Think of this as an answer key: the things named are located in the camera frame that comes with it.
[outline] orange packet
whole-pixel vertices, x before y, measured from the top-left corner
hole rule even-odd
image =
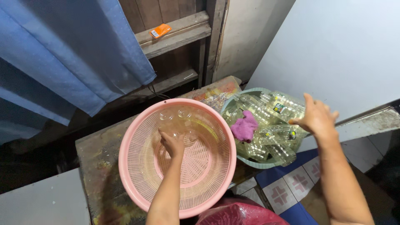
[[[153,36],[154,38],[159,38],[166,34],[168,31],[171,30],[171,27],[167,24],[162,24],[156,27],[154,30],[150,31],[150,35]]]

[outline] barcode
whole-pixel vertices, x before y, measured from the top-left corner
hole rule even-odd
[[[155,30],[152,30],[151,33],[154,35],[154,37],[158,37],[159,36]]]

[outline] person's left hand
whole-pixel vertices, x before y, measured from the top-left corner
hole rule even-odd
[[[163,131],[158,130],[161,135],[161,144],[164,145],[171,158],[183,158],[185,151],[185,143],[183,142],[184,135],[180,135],[178,139],[170,137]]]

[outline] wooden shelf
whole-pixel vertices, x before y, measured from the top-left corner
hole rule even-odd
[[[198,78],[198,74],[194,69],[190,69],[184,71],[176,76],[163,80],[159,83],[154,84],[154,89],[157,94],[167,92],[173,88],[179,87],[183,84],[186,84],[192,80],[196,80]],[[142,86],[142,88],[138,88],[125,96],[122,96],[110,103],[108,103],[103,109],[101,109],[100,113],[103,113],[107,110],[118,108],[126,103],[137,104],[146,101],[147,99],[153,98],[156,95],[151,92],[147,86]]]
[[[150,59],[210,36],[211,28],[208,19],[208,14],[202,11],[168,23],[171,31],[157,39],[149,34],[153,29],[143,31],[135,36],[143,53]]]

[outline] blue tile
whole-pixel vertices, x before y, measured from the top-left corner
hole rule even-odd
[[[261,188],[265,188],[280,178],[282,178],[282,175],[277,173],[274,168],[266,169],[256,175],[256,180]]]
[[[312,149],[309,151],[304,151],[297,153],[297,159],[290,165],[286,167],[278,166],[270,169],[266,169],[261,173],[256,175],[256,180],[261,188],[265,188],[266,186],[272,184],[273,182],[279,180],[286,174],[292,172],[293,170],[299,168],[306,162],[318,156],[317,149]]]
[[[301,203],[297,203],[279,215],[290,225],[318,225]]]
[[[296,156],[297,156],[296,161],[298,161],[301,165],[303,165],[306,162],[318,156],[318,149],[311,149],[308,151],[296,153]]]

